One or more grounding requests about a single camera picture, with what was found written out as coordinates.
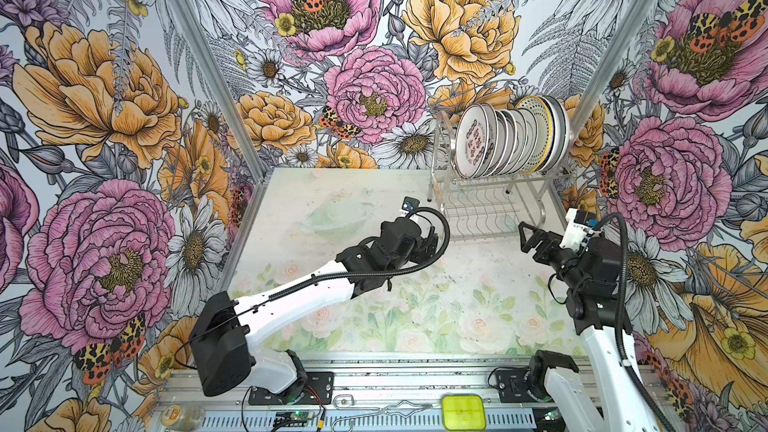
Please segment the metal wire dish rack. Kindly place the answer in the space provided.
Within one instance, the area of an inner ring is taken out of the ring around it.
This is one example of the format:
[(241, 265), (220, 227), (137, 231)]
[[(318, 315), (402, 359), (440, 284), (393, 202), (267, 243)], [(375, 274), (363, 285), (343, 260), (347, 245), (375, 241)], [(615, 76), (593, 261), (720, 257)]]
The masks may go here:
[(437, 111), (427, 201), (446, 216), (454, 240), (511, 237), (527, 222), (562, 231), (566, 212), (555, 182), (566, 174), (555, 171), (465, 179), (455, 170), (455, 127)]

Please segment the white plate red characters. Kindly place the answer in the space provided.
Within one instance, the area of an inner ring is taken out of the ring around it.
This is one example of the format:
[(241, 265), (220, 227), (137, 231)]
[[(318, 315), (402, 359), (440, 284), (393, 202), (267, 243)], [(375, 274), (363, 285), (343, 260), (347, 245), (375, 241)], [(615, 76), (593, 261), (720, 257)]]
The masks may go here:
[(455, 166), (461, 177), (479, 177), (487, 170), (495, 134), (496, 118), (490, 105), (474, 104), (465, 110), (456, 130), (455, 146)]

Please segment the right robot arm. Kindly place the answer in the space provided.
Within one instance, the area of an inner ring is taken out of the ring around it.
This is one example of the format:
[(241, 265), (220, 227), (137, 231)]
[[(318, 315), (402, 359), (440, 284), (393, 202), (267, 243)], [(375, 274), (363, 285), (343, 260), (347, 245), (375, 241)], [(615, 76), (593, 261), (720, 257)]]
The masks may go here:
[(526, 222), (518, 226), (522, 252), (550, 266), (567, 287), (564, 305), (587, 352), (600, 401), (587, 394), (573, 358), (548, 350), (531, 358), (527, 392), (552, 400), (569, 431), (672, 431), (673, 423), (640, 377), (625, 309), (627, 228), (621, 215), (613, 218), (619, 242), (604, 236), (604, 221), (578, 211), (561, 234)]

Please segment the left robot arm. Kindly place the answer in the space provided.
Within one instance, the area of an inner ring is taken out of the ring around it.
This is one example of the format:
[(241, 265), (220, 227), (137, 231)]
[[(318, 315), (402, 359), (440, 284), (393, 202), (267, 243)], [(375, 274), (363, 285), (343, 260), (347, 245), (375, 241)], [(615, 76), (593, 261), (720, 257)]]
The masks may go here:
[(431, 266), (446, 252), (450, 238), (447, 219), (421, 207), (383, 222), (378, 235), (299, 279), (250, 296), (211, 296), (188, 340), (203, 395), (216, 397), (246, 385), (282, 404), (295, 402), (310, 386), (308, 373), (296, 352), (272, 349), (266, 339), (322, 308)]

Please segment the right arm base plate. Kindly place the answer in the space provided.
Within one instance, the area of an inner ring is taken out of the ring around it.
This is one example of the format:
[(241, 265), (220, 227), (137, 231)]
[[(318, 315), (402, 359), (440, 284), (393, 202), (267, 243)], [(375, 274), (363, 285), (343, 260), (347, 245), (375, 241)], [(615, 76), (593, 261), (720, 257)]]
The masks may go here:
[(528, 384), (527, 368), (499, 368), (491, 373), (491, 385), (497, 390), (501, 403), (536, 402)]

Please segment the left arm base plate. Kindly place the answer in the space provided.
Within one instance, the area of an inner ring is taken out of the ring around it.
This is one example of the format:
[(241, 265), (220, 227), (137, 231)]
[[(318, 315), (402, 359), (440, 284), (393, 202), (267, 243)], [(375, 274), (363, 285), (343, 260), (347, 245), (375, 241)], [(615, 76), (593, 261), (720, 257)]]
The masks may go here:
[(330, 371), (309, 372), (304, 381), (298, 381), (286, 391), (272, 393), (267, 389), (254, 388), (248, 396), (251, 406), (278, 405), (329, 405), (332, 401), (335, 374)]

